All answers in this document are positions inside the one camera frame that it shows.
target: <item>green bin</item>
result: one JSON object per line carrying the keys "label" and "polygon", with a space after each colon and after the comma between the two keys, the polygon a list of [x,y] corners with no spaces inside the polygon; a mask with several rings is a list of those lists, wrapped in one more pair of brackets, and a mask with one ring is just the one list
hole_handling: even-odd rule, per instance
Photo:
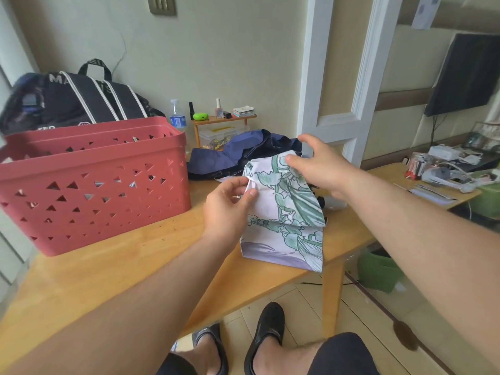
{"label": "green bin", "polygon": [[365,252],[358,259],[358,277],[365,288],[389,293],[403,276],[403,271],[383,248]]}
{"label": "green bin", "polygon": [[[472,174],[473,177],[481,176],[491,170],[477,171]],[[481,214],[495,220],[500,218],[500,183],[483,185],[479,187],[483,192],[481,195],[473,198],[471,208],[474,213]]]}

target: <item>hand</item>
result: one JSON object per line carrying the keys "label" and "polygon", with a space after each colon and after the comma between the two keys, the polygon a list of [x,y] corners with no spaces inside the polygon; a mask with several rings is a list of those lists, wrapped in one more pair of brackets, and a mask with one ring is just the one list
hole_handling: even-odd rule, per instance
{"label": "hand", "polygon": [[205,229],[202,239],[213,241],[227,250],[233,249],[247,226],[247,214],[257,198],[257,190],[249,189],[247,177],[233,177],[209,193],[203,206]]}
{"label": "hand", "polygon": [[301,134],[298,139],[313,148],[314,156],[307,159],[287,155],[286,163],[300,171],[309,183],[328,189],[333,197],[345,200],[346,183],[359,169],[313,135]]}

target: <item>nail polish bottle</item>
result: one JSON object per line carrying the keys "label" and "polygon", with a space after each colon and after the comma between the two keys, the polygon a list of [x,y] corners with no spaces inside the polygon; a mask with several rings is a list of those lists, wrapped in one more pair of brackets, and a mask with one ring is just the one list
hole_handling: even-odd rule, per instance
{"label": "nail polish bottle", "polygon": [[216,118],[224,118],[224,111],[221,108],[221,99],[216,99],[217,107],[216,107]]}

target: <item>floral print pillowcase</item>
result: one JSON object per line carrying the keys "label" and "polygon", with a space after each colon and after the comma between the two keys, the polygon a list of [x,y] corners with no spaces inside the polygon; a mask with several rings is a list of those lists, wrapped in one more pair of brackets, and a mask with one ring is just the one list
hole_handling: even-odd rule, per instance
{"label": "floral print pillowcase", "polygon": [[287,151],[247,163],[247,189],[259,190],[240,239],[245,258],[322,271],[322,210],[301,173],[288,166]]}

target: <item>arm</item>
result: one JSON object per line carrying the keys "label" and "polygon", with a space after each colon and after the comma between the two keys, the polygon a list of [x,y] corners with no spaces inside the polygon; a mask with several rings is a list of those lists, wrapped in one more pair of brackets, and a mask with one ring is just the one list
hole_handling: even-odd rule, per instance
{"label": "arm", "polygon": [[156,373],[247,225],[257,190],[232,198],[247,182],[235,177],[208,195],[204,232],[194,245],[53,335],[6,374]]}
{"label": "arm", "polygon": [[500,368],[500,235],[362,171],[319,139],[287,157],[308,182],[347,201],[422,294]]}

